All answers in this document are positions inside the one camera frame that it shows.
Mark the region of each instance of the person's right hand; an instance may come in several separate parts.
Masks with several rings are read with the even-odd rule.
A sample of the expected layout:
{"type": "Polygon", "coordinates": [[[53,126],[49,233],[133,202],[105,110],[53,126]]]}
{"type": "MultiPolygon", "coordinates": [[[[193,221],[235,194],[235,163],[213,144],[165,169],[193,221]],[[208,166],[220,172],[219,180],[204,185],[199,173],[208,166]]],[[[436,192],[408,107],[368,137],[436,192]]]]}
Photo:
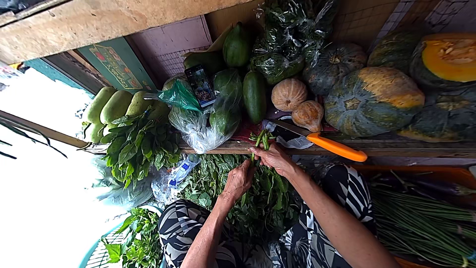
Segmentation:
{"type": "Polygon", "coordinates": [[[273,167],[279,175],[287,177],[287,174],[293,170],[296,164],[276,143],[272,143],[268,151],[264,150],[263,147],[263,144],[260,144],[259,148],[250,147],[248,150],[255,153],[256,160],[261,157],[260,165],[273,167]]]}

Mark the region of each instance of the orange pumpkin flesh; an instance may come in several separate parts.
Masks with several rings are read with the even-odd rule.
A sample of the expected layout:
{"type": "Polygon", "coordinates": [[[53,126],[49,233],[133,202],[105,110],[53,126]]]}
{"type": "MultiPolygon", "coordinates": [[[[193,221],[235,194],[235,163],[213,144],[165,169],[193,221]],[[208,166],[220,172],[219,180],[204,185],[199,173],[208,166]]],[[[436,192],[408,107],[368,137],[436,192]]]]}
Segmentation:
{"type": "Polygon", "coordinates": [[[423,42],[422,61],[434,75],[457,82],[476,80],[476,34],[431,34],[423,42]]]}

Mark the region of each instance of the small orange squash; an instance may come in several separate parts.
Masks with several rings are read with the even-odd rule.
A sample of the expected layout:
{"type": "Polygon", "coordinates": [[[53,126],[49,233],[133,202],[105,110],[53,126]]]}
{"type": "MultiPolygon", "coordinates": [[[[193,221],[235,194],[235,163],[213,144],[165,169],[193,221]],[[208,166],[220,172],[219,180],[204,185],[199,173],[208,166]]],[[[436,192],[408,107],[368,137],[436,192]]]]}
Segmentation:
{"type": "Polygon", "coordinates": [[[294,109],[291,118],[293,122],[305,127],[312,132],[321,131],[321,120],[324,116],[324,108],[315,101],[306,101],[294,109]]]}
{"type": "Polygon", "coordinates": [[[288,78],[274,86],[271,101],[274,106],[284,112],[292,112],[307,99],[307,88],[298,79],[288,78]]]}

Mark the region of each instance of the phone screen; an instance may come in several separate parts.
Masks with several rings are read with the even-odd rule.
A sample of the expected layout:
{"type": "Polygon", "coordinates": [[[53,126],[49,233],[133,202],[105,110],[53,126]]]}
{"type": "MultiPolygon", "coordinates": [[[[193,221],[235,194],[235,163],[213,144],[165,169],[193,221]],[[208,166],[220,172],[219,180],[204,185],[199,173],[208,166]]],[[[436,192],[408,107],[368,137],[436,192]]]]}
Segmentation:
{"type": "Polygon", "coordinates": [[[185,75],[201,107],[215,102],[217,97],[201,64],[186,69],[185,75]]]}

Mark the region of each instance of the green pumpkin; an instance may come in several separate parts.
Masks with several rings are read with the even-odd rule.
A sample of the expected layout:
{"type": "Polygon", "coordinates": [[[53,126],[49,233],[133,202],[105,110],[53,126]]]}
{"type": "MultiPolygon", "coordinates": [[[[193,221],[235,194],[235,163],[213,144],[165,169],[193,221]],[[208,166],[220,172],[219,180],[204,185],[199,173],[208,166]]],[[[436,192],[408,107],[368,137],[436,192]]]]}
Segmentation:
{"type": "Polygon", "coordinates": [[[421,30],[389,32],[375,46],[368,57],[367,66],[391,67],[408,75],[413,51],[423,35],[421,30]]]}
{"type": "Polygon", "coordinates": [[[347,135],[373,136],[410,123],[424,102],[415,82],[401,71],[367,67],[336,83],[324,102],[325,118],[347,135]]]}
{"type": "Polygon", "coordinates": [[[475,133],[476,88],[428,92],[423,110],[398,131],[401,136],[431,143],[474,141],[475,133]]]}
{"type": "Polygon", "coordinates": [[[361,69],[367,62],[362,47],[351,43],[333,43],[320,54],[317,65],[309,64],[303,78],[316,95],[327,96],[334,84],[348,73],[361,69]]]}

